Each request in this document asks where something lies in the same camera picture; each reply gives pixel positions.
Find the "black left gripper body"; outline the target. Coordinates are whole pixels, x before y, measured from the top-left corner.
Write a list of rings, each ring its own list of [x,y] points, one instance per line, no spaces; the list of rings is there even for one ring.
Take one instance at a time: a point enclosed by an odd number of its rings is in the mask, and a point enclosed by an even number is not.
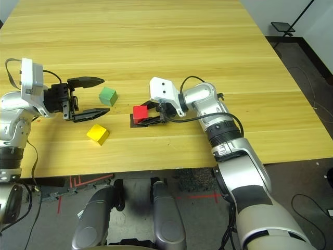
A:
[[[44,90],[44,105],[50,113],[63,113],[63,119],[75,121],[79,110],[78,98],[73,95],[74,88],[68,83],[53,84]]]

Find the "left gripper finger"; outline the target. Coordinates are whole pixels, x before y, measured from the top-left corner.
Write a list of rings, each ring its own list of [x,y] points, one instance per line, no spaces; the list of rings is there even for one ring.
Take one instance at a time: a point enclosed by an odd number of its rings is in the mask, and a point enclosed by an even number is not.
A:
[[[67,80],[68,86],[73,90],[76,88],[92,88],[104,82],[104,79],[98,77],[77,77]]]
[[[83,122],[88,120],[94,120],[97,119],[100,116],[105,115],[110,111],[109,108],[93,108],[93,109],[87,109],[82,111],[81,113],[75,113],[76,111],[79,111],[79,109],[74,109],[70,113],[69,120],[73,122]]]

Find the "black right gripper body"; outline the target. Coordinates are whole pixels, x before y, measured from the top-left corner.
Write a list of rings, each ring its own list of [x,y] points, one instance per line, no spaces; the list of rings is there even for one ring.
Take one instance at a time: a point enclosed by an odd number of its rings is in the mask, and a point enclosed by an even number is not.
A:
[[[154,103],[155,110],[159,113],[156,116],[153,124],[164,124],[169,121],[169,118],[174,118],[177,115],[176,109],[170,103]]]

